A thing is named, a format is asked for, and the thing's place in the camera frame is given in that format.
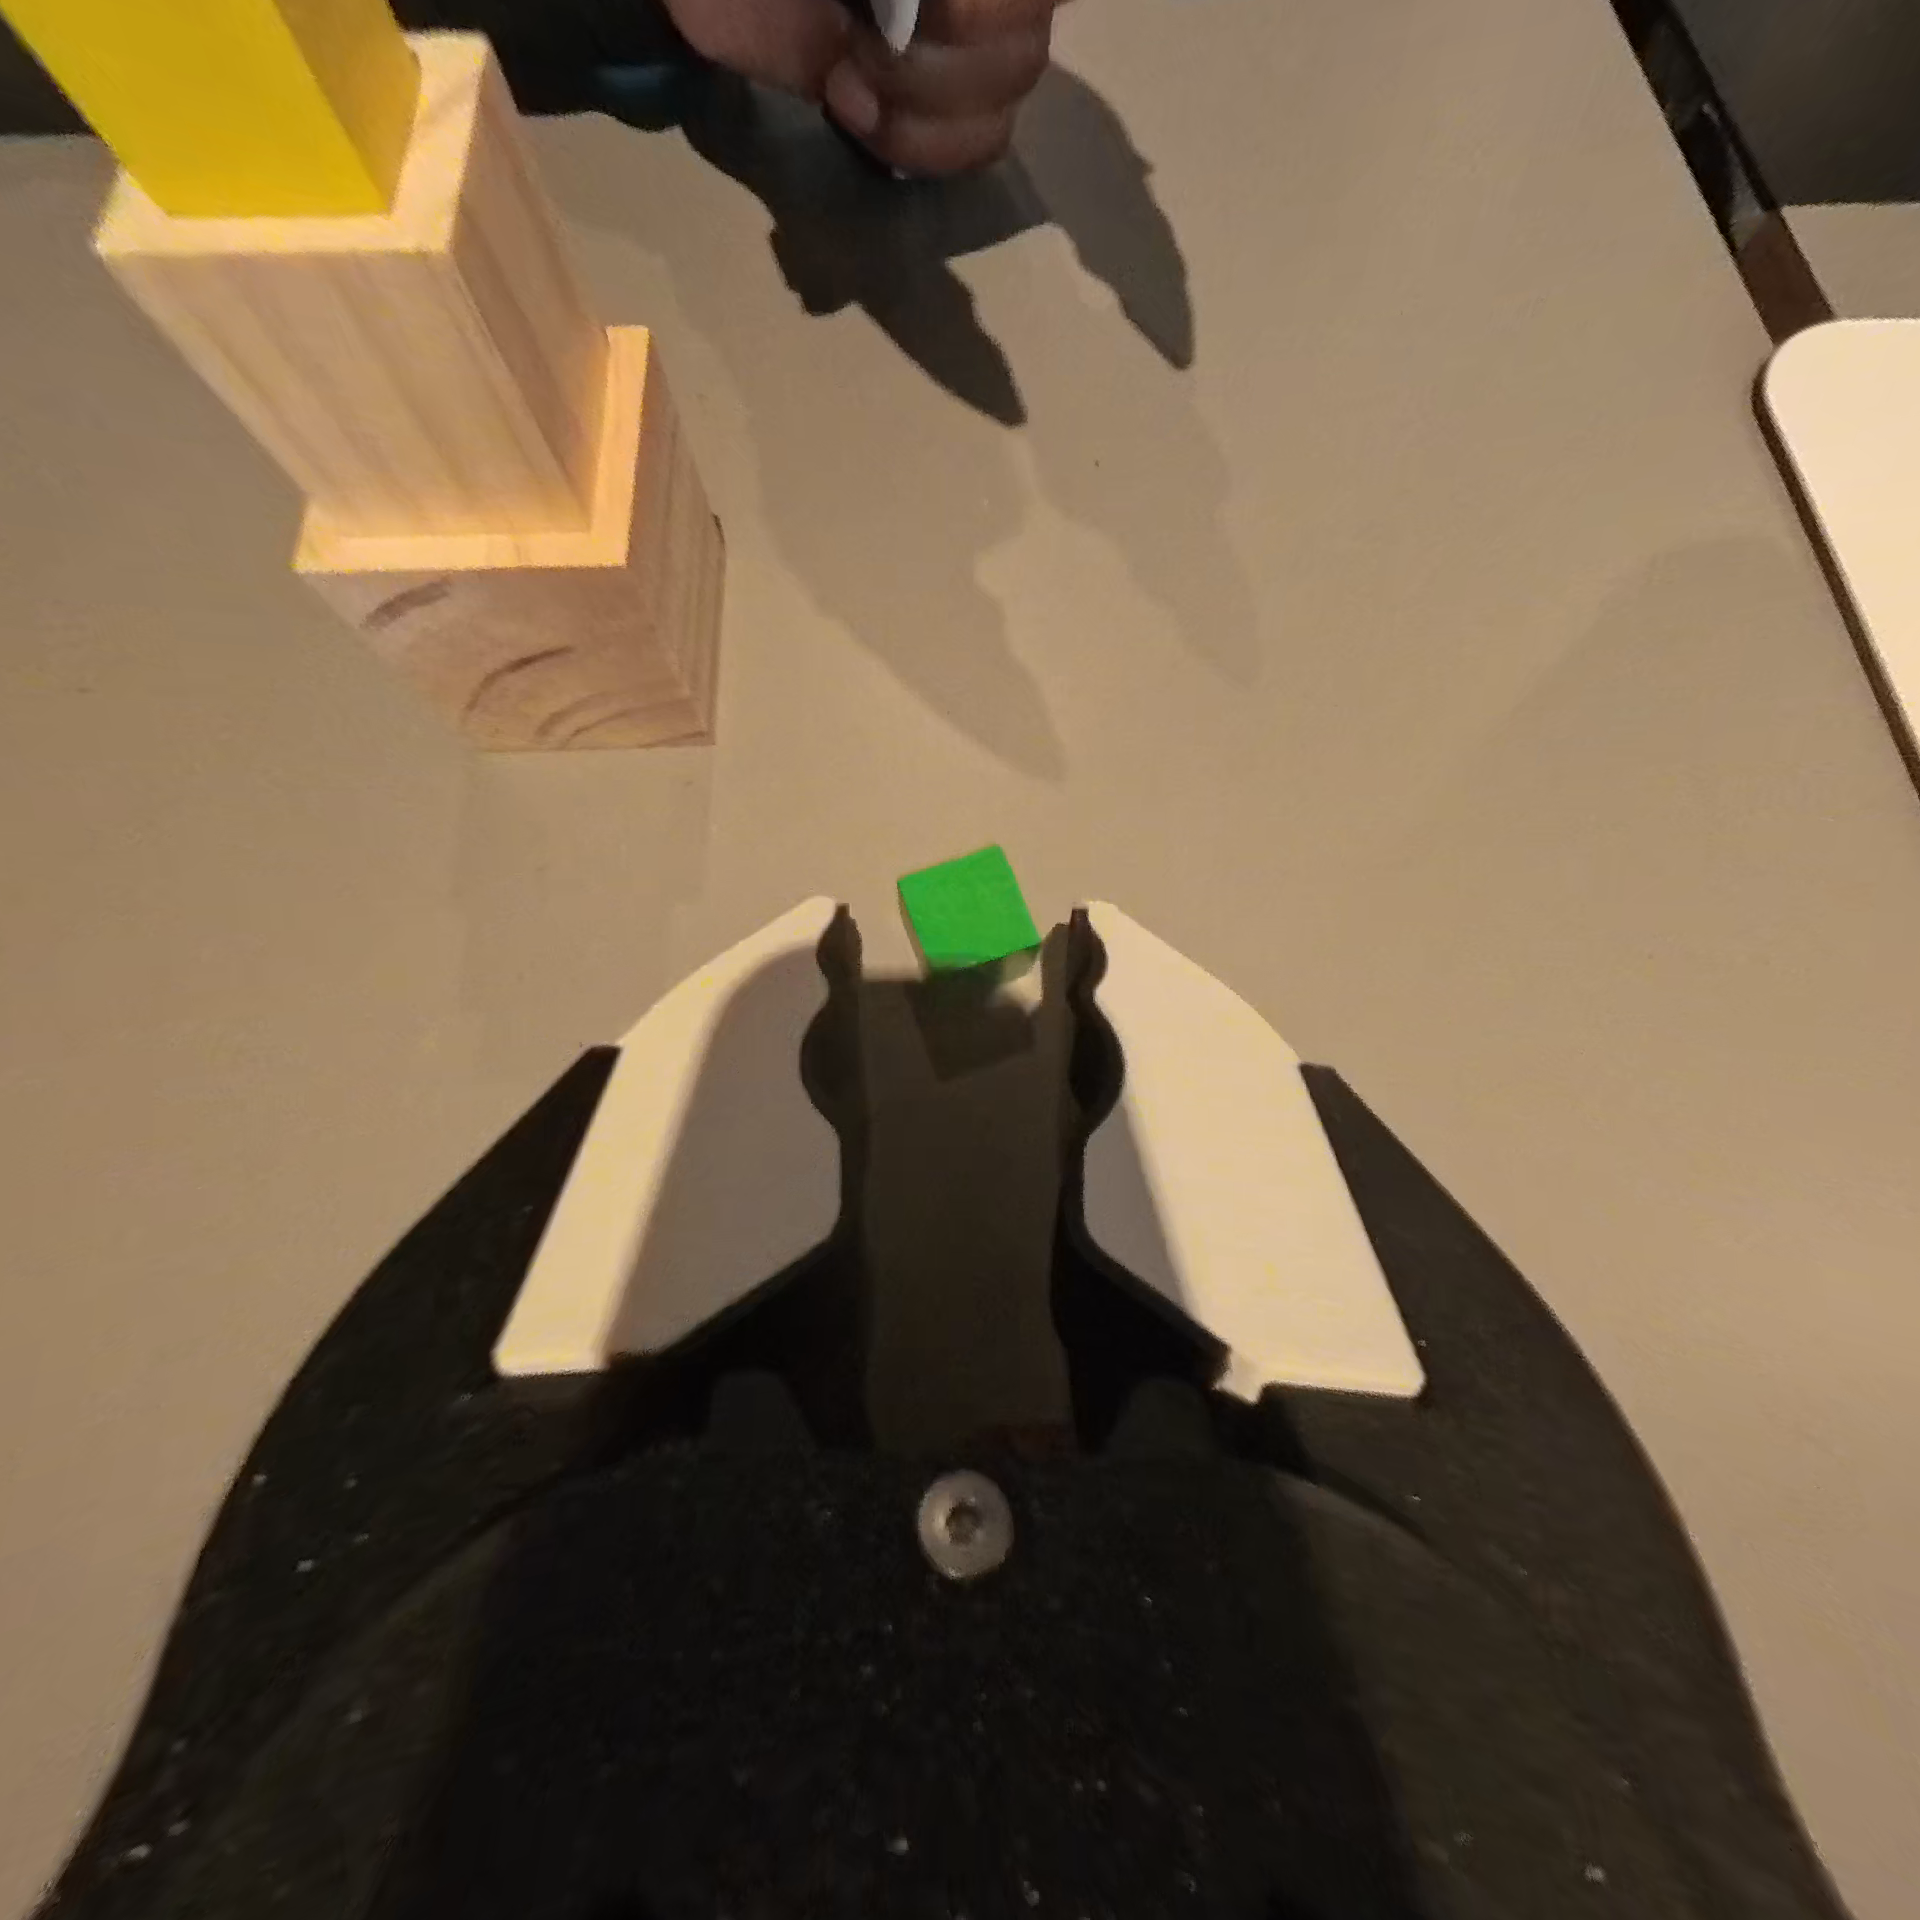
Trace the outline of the yellow wooden cube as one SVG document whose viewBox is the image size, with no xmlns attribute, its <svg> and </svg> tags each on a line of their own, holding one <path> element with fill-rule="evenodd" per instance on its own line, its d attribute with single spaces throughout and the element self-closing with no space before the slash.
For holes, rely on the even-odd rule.
<svg viewBox="0 0 1920 1920">
<path fill-rule="evenodd" d="M 5 1 L 5 20 L 170 215 L 394 204 L 421 77 L 385 1 Z"/>
</svg>

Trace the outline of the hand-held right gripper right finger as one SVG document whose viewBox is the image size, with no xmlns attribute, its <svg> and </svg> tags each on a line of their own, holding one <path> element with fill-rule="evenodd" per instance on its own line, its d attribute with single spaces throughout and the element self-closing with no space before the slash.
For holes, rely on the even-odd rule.
<svg viewBox="0 0 1920 1920">
<path fill-rule="evenodd" d="M 1145 1366 L 1242 1403 L 1417 1401 L 1417 1342 L 1280 1031 L 1109 901 L 1072 912 L 1063 1008 L 1066 1252 Z"/>
</svg>

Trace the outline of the black desk mat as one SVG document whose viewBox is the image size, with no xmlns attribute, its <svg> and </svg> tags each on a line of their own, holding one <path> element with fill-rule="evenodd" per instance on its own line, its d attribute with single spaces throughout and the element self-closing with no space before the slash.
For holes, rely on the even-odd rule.
<svg viewBox="0 0 1920 1920">
<path fill-rule="evenodd" d="M 1919 4 L 1614 1 L 1774 343 L 1919 316 Z"/>
</svg>

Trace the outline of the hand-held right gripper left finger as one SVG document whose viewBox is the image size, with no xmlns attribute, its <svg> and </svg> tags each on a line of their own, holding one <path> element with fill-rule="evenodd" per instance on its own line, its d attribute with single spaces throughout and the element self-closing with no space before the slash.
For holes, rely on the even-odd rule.
<svg viewBox="0 0 1920 1920">
<path fill-rule="evenodd" d="M 605 1373 L 718 1328 L 827 1246 L 845 1143 L 803 1076 L 841 903 L 808 896 L 615 1041 L 491 1349 L 496 1373 Z"/>
</svg>

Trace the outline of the medium natural wooden cube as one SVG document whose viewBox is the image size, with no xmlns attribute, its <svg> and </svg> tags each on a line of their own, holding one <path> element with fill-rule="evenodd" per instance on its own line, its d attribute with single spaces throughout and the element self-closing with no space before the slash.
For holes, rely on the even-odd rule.
<svg viewBox="0 0 1920 1920">
<path fill-rule="evenodd" d="M 331 529 L 584 528 L 609 331 L 490 39 L 408 41 L 389 209 L 181 217 L 119 173 L 94 248 Z"/>
</svg>

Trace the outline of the person's left hand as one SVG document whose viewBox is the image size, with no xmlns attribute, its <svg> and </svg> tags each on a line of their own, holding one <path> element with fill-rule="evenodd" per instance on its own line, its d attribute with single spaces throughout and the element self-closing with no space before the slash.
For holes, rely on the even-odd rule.
<svg viewBox="0 0 1920 1920">
<path fill-rule="evenodd" d="M 894 45 L 862 4 L 669 1 L 691 51 L 800 97 L 899 176 L 965 176 L 1008 152 L 1049 71 L 1053 1 L 922 4 Z"/>
</svg>

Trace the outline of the small green wooden cube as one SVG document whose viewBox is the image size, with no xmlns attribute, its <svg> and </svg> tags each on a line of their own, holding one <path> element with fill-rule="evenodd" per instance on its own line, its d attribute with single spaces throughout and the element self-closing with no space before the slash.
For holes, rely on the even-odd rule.
<svg viewBox="0 0 1920 1920">
<path fill-rule="evenodd" d="M 897 901 L 927 976 L 1021 972 L 1042 948 L 1015 863 L 999 844 L 904 873 Z"/>
</svg>

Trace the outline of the white board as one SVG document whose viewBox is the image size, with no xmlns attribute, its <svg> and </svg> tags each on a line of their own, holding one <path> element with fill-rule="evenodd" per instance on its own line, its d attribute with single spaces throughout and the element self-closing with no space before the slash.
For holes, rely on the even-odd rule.
<svg viewBox="0 0 1920 1920">
<path fill-rule="evenodd" d="M 1826 319 L 1774 347 L 1757 406 L 1867 685 L 1919 779 L 1919 319 Z"/>
</svg>

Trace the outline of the large natural wooden cube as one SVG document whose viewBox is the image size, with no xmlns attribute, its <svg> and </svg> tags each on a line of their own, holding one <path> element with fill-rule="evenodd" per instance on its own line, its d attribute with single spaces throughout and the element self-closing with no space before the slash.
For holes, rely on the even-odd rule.
<svg viewBox="0 0 1920 1920">
<path fill-rule="evenodd" d="M 306 509 L 295 572 L 485 752 L 713 736 L 727 542 L 648 326 L 609 328 L 585 528 L 350 534 Z"/>
</svg>

